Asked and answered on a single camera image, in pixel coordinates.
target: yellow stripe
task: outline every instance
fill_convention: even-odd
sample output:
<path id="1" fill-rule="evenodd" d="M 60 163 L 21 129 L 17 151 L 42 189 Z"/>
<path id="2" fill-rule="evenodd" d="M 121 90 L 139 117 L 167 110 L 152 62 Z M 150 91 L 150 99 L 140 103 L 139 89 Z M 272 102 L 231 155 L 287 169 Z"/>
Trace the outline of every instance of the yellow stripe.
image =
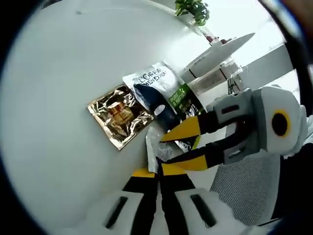
<path id="1" fill-rule="evenodd" d="M 147 168 L 142 168 L 136 170 L 132 177 L 144 177 L 144 178 L 154 178 L 155 174 L 148 171 Z"/>
<path id="2" fill-rule="evenodd" d="M 200 135 L 198 117 L 194 116 L 187 118 L 169 133 L 166 133 L 162 137 L 161 142 L 181 140 L 198 135 Z"/>
<path id="3" fill-rule="evenodd" d="M 186 172 L 180 167 L 175 166 L 174 164 L 162 164 L 163 175 L 183 175 Z"/>
<path id="4" fill-rule="evenodd" d="M 176 165 L 184 170 L 206 170 L 207 164 L 205 156 L 202 155 L 200 157 L 197 157 L 195 159 L 178 162 L 178 163 L 172 163 L 171 165 Z"/>

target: green leaves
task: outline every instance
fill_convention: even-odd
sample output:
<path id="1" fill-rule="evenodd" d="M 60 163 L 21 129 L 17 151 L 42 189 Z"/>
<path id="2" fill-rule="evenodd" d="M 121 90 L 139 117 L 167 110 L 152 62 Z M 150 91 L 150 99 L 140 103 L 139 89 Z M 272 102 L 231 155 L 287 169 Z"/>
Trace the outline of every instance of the green leaves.
<path id="1" fill-rule="evenodd" d="M 190 13 L 194 16 L 196 25 L 204 26 L 210 18 L 210 12 L 207 6 L 208 4 L 203 3 L 202 0 L 176 0 L 175 15 L 182 16 Z"/>

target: white wall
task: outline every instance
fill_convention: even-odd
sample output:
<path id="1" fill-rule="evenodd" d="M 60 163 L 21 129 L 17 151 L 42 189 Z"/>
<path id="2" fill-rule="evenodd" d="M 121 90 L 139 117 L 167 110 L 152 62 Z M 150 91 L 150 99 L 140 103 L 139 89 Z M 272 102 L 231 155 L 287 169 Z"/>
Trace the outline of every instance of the white wall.
<path id="1" fill-rule="evenodd" d="M 293 66 L 285 45 L 274 49 L 251 64 L 247 65 L 249 72 L 241 74 L 245 87 L 258 89 L 267 83 L 293 70 Z"/>

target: white mesh fabric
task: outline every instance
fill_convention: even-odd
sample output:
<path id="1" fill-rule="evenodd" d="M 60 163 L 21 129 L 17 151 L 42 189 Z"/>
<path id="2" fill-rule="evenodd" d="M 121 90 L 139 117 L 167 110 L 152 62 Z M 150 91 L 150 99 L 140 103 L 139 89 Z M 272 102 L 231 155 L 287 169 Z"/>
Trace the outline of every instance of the white mesh fabric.
<path id="1" fill-rule="evenodd" d="M 219 194 L 239 221 L 248 226 L 268 222 L 278 192 L 280 158 L 265 151 L 220 165 L 211 191 Z"/>
<path id="2" fill-rule="evenodd" d="M 308 136 L 304 141 L 304 145 L 307 143 L 313 143 L 313 115 L 307 118 L 307 125 L 308 125 Z"/>

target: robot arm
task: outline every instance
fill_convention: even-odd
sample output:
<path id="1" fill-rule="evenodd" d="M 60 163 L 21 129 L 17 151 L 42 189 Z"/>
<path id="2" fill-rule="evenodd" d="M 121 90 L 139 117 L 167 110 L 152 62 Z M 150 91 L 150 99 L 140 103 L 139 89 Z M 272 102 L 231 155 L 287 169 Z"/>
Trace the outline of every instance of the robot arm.
<path id="1" fill-rule="evenodd" d="M 254 230 L 267 234 L 267 229 L 236 220 L 217 193 L 195 188 L 183 169 L 164 163 L 159 169 L 158 175 L 147 169 L 135 171 L 123 190 L 102 198 L 78 225 L 55 235 L 151 234 L 158 181 L 169 235 L 253 235 Z"/>
<path id="2" fill-rule="evenodd" d="M 231 123 L 233 135 L 168 161 L 188 170 L 231 164 L 263 149 L 287 155 L 298 152 L 307 136 L 306 110 L 293 94 L 278 87 L 246 89 L 221 97 L 207 106 L 207 113 L 190 117 L 165 134 L 162 142 L 213 133 Z"/>

